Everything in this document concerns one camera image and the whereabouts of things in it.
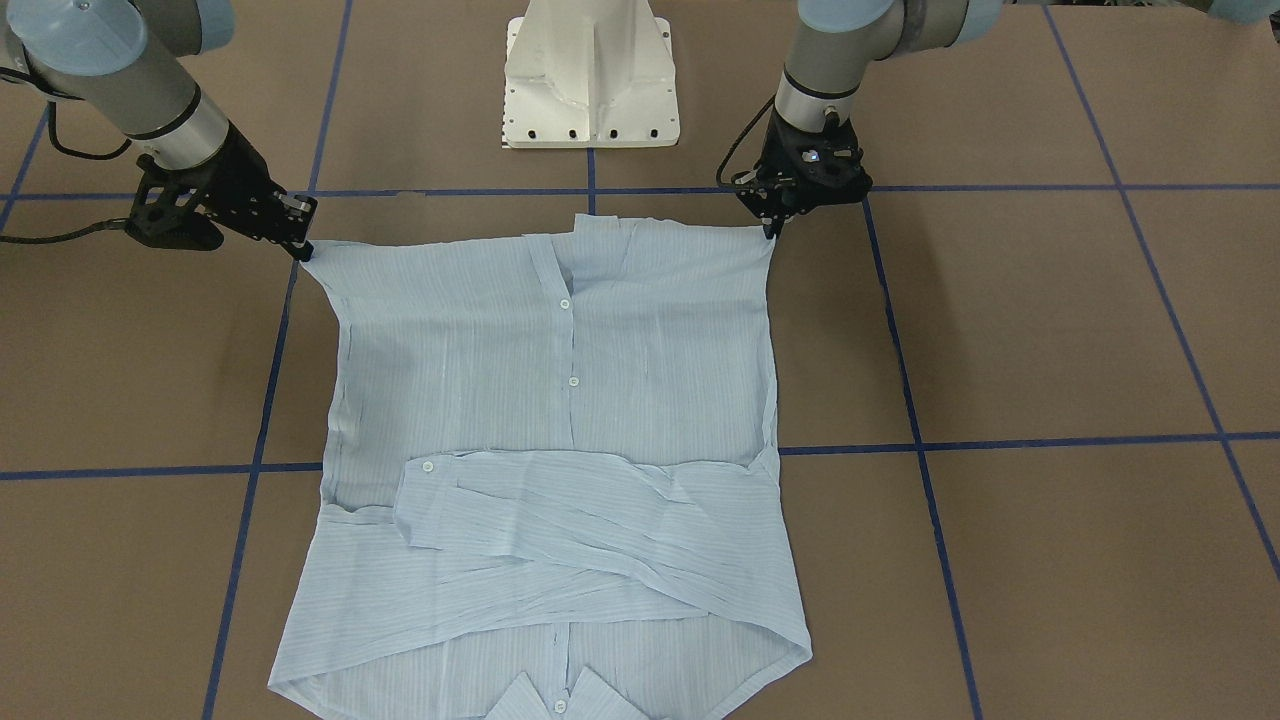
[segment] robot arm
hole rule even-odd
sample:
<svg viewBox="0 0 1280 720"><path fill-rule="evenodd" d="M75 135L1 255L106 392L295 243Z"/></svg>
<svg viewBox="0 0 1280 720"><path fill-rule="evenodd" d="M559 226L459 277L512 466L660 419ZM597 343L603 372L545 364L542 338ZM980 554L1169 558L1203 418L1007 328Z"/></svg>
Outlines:
<svg viewBox="0 0 1280 720"><path fill-rule="evenodd" d="M1000 8L1001 0L800 0L760 159L727 187L769 237L794 215L861 202L872 179L851 113L867 65L978 37Z"/></svg>
<svg viewBox="0 0 1280 720"><path fill-rule="evenodd" d="M0 67L35 78L46 95L88 101L146 150L124 225L131 237L215 250L216 222L310 259L316 201L271 181L262 156L177 60L230 40L227 0L0 0Z"/></svg>

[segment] striped shirt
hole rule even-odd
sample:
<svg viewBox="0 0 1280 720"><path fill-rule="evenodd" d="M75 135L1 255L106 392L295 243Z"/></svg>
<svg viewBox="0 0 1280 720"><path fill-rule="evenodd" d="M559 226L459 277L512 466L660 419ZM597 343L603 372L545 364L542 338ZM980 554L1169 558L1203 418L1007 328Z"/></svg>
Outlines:
<svg viewBox="0 0 1280 720"><path fill-rule="evenodd" d="M316 533L269 685L325 719L718 719L809 660L759 228L319 242Z"/></svg>

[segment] dress shirt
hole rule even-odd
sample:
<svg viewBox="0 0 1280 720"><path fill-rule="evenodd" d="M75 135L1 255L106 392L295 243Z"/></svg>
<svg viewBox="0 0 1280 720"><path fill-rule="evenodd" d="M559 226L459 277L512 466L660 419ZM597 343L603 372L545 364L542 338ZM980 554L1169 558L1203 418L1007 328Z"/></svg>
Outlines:
<svg viewBox="0 0 1280 720"><path fill-rule="evenodd" d="M810 657L759 228L315 245L338 380L273 691L332 720L709 720Z"/></svg>

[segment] table surface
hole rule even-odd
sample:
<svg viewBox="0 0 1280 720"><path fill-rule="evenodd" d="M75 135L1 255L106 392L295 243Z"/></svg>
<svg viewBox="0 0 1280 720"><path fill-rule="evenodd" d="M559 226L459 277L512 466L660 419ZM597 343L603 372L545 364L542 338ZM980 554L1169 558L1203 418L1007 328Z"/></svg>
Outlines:
<svg viewBox="0 0 1280 720"><path fill-rule="evenodd" d="M662 150L499 147L517 0L242 1L187 64L320 199L314 237L749 224L709 186L794 6L653 6ZM0 229L125 211L132 156L59 156L0 94ZM1011 6L869 69L877 188L788 225L769 281L814 660L735 720L1280 716L1277 117L1270 29L1193 10ZM307 717L265 684L315 521L320 288L242 237L111 233L0 247L0 716Z"/></svg>

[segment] folded sleeve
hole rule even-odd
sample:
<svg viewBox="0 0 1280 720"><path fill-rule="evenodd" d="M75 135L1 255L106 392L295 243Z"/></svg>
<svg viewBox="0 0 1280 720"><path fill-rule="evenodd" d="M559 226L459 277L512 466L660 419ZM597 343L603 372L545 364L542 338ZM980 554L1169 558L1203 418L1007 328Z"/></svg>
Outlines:
<svg viewBox="0 0 1280 720"><path fill-rule="evenodd" d="M404 466L394 519L411 547L612 573L709 612L733 615L744 597L765 614L797 600L773 597L795 580L780 552L788 546L778 486L759 464L431 455Z"/></svg>

